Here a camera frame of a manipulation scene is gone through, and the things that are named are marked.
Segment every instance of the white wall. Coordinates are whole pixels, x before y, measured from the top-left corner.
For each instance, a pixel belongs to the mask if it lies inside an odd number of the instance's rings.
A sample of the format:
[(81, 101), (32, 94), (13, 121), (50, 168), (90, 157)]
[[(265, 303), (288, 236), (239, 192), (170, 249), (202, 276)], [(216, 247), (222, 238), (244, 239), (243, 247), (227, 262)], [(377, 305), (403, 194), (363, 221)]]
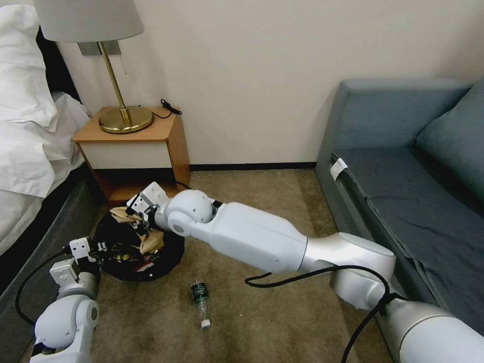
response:
[[(184, 112), (191, 163), (315, 161), (338, 82), (484, 73), (481, 0), (137, 0), (146, 31), (112, 57), (125, 101)], [(60, 44), (92, 112), (100, 56)]]

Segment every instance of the baseboard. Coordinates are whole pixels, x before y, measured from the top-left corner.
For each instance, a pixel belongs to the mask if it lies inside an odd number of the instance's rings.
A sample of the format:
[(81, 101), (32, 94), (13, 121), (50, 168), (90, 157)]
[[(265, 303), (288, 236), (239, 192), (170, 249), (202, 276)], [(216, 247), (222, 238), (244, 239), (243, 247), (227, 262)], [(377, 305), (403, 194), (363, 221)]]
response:
[(314, 169), (315, 162), (251, 163), (251, 164), (191, 164), (191, 171), (212, 170), (269, 170), (269, 169)]

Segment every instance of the tag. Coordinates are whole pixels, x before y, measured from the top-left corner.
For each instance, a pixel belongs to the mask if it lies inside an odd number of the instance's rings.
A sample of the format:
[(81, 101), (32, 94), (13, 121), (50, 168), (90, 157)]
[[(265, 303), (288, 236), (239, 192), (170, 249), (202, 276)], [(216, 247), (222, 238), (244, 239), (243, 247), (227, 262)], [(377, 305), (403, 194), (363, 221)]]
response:
[(203, 297), (208, 296), (207, 286), (201, 282), (192, 286), (192, 299), (198, 303)]
[(345, 170), (347, 167), (348, 165), (346, 165), (343, 159), (339, 158), (338, 160), (336, 160), (336, 162), (333, 164), (331, 169), (329, 169), (329, 172), (331, 173), (333, 180), (336, 181), (336, 179), (341, 174), (341, 172)]

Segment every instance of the wooden nightstand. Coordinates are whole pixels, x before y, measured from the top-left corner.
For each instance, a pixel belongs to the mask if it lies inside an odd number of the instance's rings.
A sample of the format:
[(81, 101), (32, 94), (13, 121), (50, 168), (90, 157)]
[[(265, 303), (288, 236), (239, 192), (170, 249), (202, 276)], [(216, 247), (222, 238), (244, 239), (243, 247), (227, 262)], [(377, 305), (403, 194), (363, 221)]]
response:
[[(153, 124), (144, 130), (109, 134), (99, 127), (99, 116), (110, 109), (102, 108), (73, 137), (108, 203), (117, 205), (153, 181), (170, 197), (183, 190), (175, 183), (175, 180), (187, 185), (190, 182), (181, 118), (175, 114), (169, 118), (153, 115)], [(160, 116), (169, 114), (163, 107), (149, 109)]]

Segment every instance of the crumpled paper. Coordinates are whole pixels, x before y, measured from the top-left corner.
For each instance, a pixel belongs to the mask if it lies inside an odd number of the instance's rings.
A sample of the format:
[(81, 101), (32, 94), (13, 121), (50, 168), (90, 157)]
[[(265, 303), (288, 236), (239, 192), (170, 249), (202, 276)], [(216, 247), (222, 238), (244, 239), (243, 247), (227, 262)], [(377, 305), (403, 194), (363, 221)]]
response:
[[(126, 213), (126, 207), (115, 207), (110, 210), (111, 216), (118, 223), (136, 223), (141, 221), (139, 215), (133, 214), (129, 215)], [(164, 233), (159, 230), (151, 229), (147, 234), (139, 235), (136, 233), (141, 240), (140, 243), (140, 253), (143, 255), (145, 253), (153, 253), (156, 250), (161, 249), (164, 246), (163, 236)]]

